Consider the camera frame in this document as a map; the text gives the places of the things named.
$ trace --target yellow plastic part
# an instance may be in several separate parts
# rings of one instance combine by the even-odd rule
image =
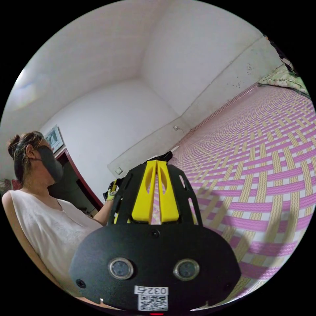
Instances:
[[[117,220],[118,220],[118,216],[119,216],[119,215],[117,215],[117,216],[114,218],[114,224],[116,224],[116,222],[117,222]]]
[[[135,221],[151,224],[154,205],[157,160],[147,161],[145,173],[132,212]]]
[[[167,163],[165,161],[157,161],[157,171],[159,185],[160,221],[161,223],[175,222],[179,219],[179,212],[167,169]],[[165,193],[163,193],[162,184],[165,187]]]

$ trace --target floor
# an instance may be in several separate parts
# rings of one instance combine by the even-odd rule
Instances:
[[[316,115],[306,97],[256,87],[175,151],[205,227],[232,246],[242,277],[226,301],[269,280],[288,260],[316,201]],[[158,192],[152,224],[159,224]]]

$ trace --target picture frame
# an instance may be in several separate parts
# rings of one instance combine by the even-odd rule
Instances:
[[[55,125],[46,135],[46,141],[50,144],[53,153],[56,153],[58,149],[60,149],[64,143],[59,133],[59,128]]]

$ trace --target screw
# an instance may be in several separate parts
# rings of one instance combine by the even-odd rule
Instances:
[[[83,280],[78,279],[78,280],[76,280],[76,283],[82,289],[84,289],[86,287],[86,284]]]
[[[154,229],[150,232],[151,237],[158,238],[159,237],[159,231]]]

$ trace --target door frame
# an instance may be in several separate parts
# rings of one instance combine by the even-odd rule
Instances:
[[[97,211],[99,211],[103,207],[103,203],[99,200],[99,198],[94,194],[94,192],[91,190],[91,188],[88,186],[84,178],[82,177],[81,173],[77,169],[75,163],[73,162],[67,148],[64,148],[57,156],[56,159],[60,161],[61,159],[66,159],[69,161],[70,165],[72,166],[73,170],[75,171],[78,179],[82,183],[85,191],[83,192],[84,195],[88,198],[88,200],[92,203],[92,205],[96,208]]]

